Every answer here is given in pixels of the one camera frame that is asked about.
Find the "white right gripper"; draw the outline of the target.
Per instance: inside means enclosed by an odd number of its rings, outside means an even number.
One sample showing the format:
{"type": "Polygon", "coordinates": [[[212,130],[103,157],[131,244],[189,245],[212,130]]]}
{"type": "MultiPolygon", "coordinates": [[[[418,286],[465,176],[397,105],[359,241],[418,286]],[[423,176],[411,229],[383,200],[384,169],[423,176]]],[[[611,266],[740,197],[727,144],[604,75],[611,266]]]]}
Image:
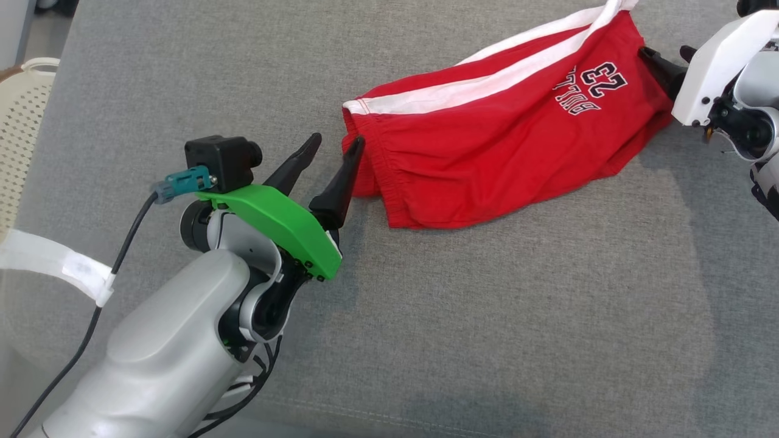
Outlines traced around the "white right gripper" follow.
{"type": "Polygon", "coordinates": [[[674,102],[673,117],[685,127],[709,120],[713,100],[776,36],[779,9],[763,9],[729,22],[696,49],[680,47],[680,58],[689,67],[678,66],[650,47],[641,47],[639,56],[654,80],[674,102]]]}

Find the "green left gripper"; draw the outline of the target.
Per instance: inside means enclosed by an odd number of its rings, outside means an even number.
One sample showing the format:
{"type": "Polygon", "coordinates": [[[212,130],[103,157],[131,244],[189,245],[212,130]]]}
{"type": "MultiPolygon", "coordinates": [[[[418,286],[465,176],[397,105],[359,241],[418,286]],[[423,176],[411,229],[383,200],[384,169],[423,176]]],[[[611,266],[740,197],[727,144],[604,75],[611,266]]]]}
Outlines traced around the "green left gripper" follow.
{"type": "Polygon", "coordinates": [[[312,163],[322,144],[322,134],[312,133],[262,185],[250,185],[219,194],[197,192],[199,200],[215,207],[216,224],[209,225],[211,246],[230,249],[259,266],[261,255],[269,254],[267,238],[292,260],[299,260],[315,279],[331,280],[341,266],[342,255],[326,231],[343,227],[365,140],[357,136],[328,186],[309,203],[309,211],[290,199],[301,173],[312,163]]]}

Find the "red Bulls print shorts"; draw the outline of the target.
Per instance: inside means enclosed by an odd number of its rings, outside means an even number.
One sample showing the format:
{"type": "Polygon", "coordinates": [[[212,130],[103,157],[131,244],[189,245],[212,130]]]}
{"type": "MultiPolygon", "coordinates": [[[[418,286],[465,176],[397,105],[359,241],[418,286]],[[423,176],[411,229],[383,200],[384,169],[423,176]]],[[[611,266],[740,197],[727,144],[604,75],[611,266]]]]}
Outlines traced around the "red Bulls print shorts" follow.
{"type": "Polygon", "coordinates": [[[464,228],[617,175],[671,121],[631,11],[604,5],[523,31],[343,104],[365,149],[353,194],[392,228],[464,228]]]}

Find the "grey fabric sofa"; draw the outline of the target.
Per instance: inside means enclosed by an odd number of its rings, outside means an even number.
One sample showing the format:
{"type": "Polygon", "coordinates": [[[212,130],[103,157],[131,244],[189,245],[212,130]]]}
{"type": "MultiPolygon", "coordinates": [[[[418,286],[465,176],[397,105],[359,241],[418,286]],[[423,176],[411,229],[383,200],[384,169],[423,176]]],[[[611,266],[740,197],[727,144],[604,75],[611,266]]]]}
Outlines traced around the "grey fabric sofa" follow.
{"type": "MultiPolygon", "coordinates": [[[[186,141],[245,136],[293,197],[341,105],[606,0],[80,0],[18,227],[111,263],[186,141]]],[[[276,369],[208,438],[779,438],[779,222],[727,144],[673,123],[613,178],[455,231],[354,200],[276,369]]]]}

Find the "white tape label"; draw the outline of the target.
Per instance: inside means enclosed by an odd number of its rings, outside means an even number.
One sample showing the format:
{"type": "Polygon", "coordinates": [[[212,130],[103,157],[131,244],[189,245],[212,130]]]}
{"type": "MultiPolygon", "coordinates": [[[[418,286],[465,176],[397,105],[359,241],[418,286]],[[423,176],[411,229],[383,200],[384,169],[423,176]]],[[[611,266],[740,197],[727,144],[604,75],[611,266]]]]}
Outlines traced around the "white tape label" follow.
{"type": "Polygon", "coordinates": [[[30,271],[60,278],[94,300],[99,308],[113,294],[111,267],[50,239],[8,231],[0,242],[0,269],[30,271]]]}

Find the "cream plastic laundry basket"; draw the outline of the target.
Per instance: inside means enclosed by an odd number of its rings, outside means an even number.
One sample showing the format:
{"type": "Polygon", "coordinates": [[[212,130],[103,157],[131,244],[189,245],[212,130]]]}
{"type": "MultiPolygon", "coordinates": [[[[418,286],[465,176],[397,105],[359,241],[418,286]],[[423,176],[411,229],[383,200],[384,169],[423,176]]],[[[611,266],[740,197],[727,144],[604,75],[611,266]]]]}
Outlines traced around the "cream plastic laundry basket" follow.
{"type": "Polygon", "coordinates": [[[0,71],[0,240],[14,225],[60,60],[33,58],[0,71]]]}

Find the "white cabinet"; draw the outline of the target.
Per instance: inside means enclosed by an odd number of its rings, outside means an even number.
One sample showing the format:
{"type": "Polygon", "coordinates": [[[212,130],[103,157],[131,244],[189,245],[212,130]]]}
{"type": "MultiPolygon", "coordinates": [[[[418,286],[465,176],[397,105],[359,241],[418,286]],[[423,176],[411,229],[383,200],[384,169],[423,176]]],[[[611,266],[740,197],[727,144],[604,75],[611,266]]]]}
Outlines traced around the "white cabinet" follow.
{"type": "Polygon", "coordinates": [[[37,0],[0,0],[0,71],[21,64],[37,0]]]}

